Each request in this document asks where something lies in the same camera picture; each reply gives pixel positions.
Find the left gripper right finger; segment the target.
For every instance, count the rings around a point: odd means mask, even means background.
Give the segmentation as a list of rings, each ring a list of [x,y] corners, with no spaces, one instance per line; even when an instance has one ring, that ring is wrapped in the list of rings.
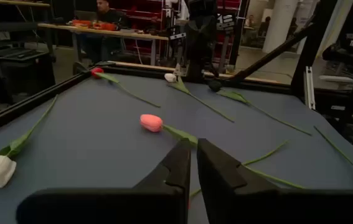
[[[353,190],[281,188],[206,139],[197,168],[210,223],[353,223]]]

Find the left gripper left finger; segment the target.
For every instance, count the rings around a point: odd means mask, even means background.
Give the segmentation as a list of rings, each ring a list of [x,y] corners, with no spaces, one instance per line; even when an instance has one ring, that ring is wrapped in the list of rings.
[[[16,209],[18,223],[186,223],[191,142],[181,139],[132,188],[39,190]]]

